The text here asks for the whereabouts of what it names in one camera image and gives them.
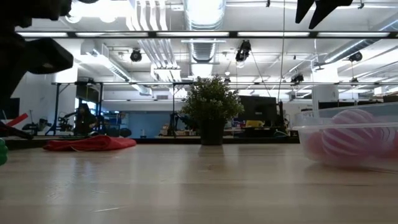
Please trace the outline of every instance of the green object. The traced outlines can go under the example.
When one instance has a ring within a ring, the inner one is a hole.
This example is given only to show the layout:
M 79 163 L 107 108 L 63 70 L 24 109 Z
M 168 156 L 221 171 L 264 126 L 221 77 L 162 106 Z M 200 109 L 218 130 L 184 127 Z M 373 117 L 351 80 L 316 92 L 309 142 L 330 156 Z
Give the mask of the green object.
M 0 166 L 7 162 L 7 152 L 8 148 L 6 146 L 6 142 L 3 139 L 0 139 Z
M 234 118 L 244 111 L 240 102 L 238 90 L 230 91 L 223 79 L 200 78 L 188 92 L 182 113 L 191 117 L 197 123 L 222 121 Z

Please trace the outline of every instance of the table surface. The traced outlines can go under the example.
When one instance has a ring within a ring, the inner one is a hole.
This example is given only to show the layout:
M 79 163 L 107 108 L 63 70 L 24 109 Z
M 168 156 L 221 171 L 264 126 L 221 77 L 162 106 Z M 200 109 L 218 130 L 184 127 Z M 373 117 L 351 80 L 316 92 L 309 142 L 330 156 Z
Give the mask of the table surface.
M 397 223 L 398 175 L 321 166 L 293 145 L 9 152 L 0 223 Z

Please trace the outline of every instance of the pink ball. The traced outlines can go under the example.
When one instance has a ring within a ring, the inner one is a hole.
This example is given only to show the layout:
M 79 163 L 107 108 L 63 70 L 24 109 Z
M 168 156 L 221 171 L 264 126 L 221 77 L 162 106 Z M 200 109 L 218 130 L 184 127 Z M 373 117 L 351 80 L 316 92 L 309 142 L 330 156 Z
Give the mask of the pink ball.
M 389 122 L 388 119 L 384 118 L 378 118 L 377 121 L 380 123 Z M 382 132 L 381 142 L 380 142 L 381 147 L 379 147 L 380 153 L 387 154 L 388 152 L 393 151 L 395 149 L 394 140 L 396 138 L 397 128 L 385 127 L 380 129 Z
M 348 109 L 332 118 L 333 124 L 376 123 L 374 116 L 361 109 Z M 381 128 L 330 128 L 322 135 L 325 152 L 335 157 L 362 159 L 380 151 Z

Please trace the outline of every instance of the plastic container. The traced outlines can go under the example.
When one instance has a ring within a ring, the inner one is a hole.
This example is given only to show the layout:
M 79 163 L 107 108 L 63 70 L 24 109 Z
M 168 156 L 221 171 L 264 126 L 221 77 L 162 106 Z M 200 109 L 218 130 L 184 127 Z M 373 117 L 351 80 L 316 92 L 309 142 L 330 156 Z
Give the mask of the plastic container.
M 309 159 L 398 172 L 398 103 L 305 111 L 295 120 Z

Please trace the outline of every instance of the person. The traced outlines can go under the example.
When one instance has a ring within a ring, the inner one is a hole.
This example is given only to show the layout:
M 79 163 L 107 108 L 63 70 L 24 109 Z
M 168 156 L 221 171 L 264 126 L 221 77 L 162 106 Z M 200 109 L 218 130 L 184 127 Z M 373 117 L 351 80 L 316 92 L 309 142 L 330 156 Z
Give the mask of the person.
M 80 104 L 76 115 L 75 135 L 87 136 L 96 125 L 97 119 L 91 114 L 88 105 L 86 103 Z

